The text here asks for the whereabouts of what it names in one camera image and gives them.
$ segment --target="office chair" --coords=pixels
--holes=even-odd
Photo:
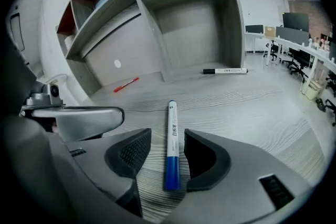
[[[291,59],[291,60],[282,60],[282,59],[280,58],[281,64],[283,64],[284,62],[287,62],[287,63],[288,63],[288,69],[289,69],[291,66],[295,66],[295,67],[299,68],[299,66],[294,62],[294,55],[295,55],[297,52],[298,52],[297,50],[294,50],[294,49],[292,49],[292,48],[289,48],[287,55],[288,55],[288,56],[291,56],[292,59]]]
[[[326,99],[325,104],[323,104],[322,99],[317,99],[316,103],[318,109],[323,112],[325,112],[325,108],[331,109],[333,111],[335,114],[335,122],[332,123],[332,126],[336,126],[336,105],[334,105],[329,99]]]
[[[310,54],[303,50],[299,50],[298,52],[294,54],[294,59],[299,62],[300,66],[298,67],[297,64],[292,64],[290,66],[290,74],[292,75],[293,73],[298,73],[303,77],[303,81],[304,81],[304,77],[305,76],[308,77],[308,76],[304,73],[303,68],[309,67]]]
[[[328,83],[325,88],[327,89],[330,87],[334,92],[334,97],[336,97],[336,74],[330,71],[329,77],[327,77],[326,80]]]
[[[272,56],[272,61],[274,61],[274,57],[278,58],[278,56],[275,54],[279,51],[279,46],[278,45],[274,45],[274,40],[272,40],[272,44],[271,44],[271,56]]]

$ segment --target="desk leg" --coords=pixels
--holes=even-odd
[[[248,41],[248,38],[245,35],[245,55],[247,55],[247,41]]]
[[[267,50],[267,59],[266,59],[266,65],[269,65],[269,59],[271,58],[271,42],[269,43],[268,50]]]
[[[308,79],[306,81],[306,84],[304,84],[303,87],[302,87],[302,93],[303,94],[305,94],[307,92],[308,86],[309,86],[309,84],[310,84],[310,82],[311,82],[311,80],[314,76],[314,72],[315,72],[315,69],[316,69],[316,66],[317,66],[317,61],[318,61],[317,57],[314,57],[314,62],[313,62],[313,65],[311,67],[311,71],[309,73]]]

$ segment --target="computer monitor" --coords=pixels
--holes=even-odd
[[[247,25],[247,26],[245,26],[245,31],[247,33],[263,34],[264,33],[264,26],[263,25]]]
[[[300,31],[309,32],[309,17],[304,13],[283,13],[283,26]]]

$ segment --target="white marker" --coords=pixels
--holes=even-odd
[[[167,138],[167,167],[166,189],[180,189],[180,167],[178,149],[179,130],[177,125],[177,104],[169,102],[168,107],[168,138]]]
[[[247,74],[246,68],[203,69],[203,74]]]

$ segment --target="desk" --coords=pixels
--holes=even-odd
[[[255,54],[256,53],[256,38],[264,38],[265,35],[259,34],[259,33],[245,33],[245,43],[246,43],[247,37],[251,37],[253,39],[252,50],[253,50],[253,54]]]
[[[304,47],[300,44],[294,43],[292,41],[288,41],[282,38],[276,38],[275,41],[278,44],[281,44],[283,46],[295,49],[295,50],[303,50],[307,53],[309,53],[310,55],[314,56],[314,61],[313,61],[313,65],[311,67],[310,73],[308,75],[308,79],[307,79],[307,83],[305,84],[305,86],[303,86],[302,88],[302,93],[305,94],[307,89],[308,89],[308,85],[310,84],[313,76],[314,76],[314,72],[315,72],[315,68],[317,65],[317,61],[321,60],[323,62],[323,65],[325,67],[327,67],[330,71],[332,71],[333,73],[336,72],[336,63],[332,63],[328,58],[321,56],[320,54],[318,54],[318,51],[310,48],[310,47]],[[267,56],[267,60],[269,60],[269,55],[270,55],[270,49],[268,50],[268,56]]]

